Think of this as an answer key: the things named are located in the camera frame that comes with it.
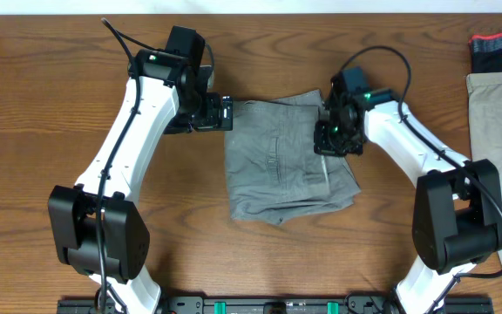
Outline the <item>grey shorts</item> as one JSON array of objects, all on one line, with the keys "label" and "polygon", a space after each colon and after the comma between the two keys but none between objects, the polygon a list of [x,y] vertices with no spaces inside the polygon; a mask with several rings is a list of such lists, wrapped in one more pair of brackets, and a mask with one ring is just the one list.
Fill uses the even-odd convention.
[{"label": "grey shorts", "polygon": [[321,108],[318,90],[234,102],[234,126],[224,136],[232,219],[280,225],[353,205],[361,189],[347,161],[314,151]]}]

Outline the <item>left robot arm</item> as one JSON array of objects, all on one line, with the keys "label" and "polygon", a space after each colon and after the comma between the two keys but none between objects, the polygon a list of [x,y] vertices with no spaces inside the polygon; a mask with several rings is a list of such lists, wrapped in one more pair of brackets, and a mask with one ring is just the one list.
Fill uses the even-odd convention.
[{"label": "left robot arm", "polygon": [[160,286],[146,266],[150,232],[138,211],[149,163],[162,136],[229,131],[232,100],[210,92],[209,46],[142,49],[129,66],[125,96],[109,133],[73,187],[48,200],[58,260],[99,283],[97,313],[154,313]]}]

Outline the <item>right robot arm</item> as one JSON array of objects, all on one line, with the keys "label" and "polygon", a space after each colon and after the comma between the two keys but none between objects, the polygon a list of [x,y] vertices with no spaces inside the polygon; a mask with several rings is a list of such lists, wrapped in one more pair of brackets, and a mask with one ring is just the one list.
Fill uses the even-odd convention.
[{"label": "right robot arm", "polygon": [[363,297],[362,307],[375,313],[492,312],[488,299],[448,295],[464,278],[502,276],[502,270],[474,272],[502,249],[498,169],[451,150],[392,90],[334,86],[323,106],[329,116],[315,125],[317,154],[360,154],[370,141],[416,189],[411,233],[417,258],[390,296]]}]

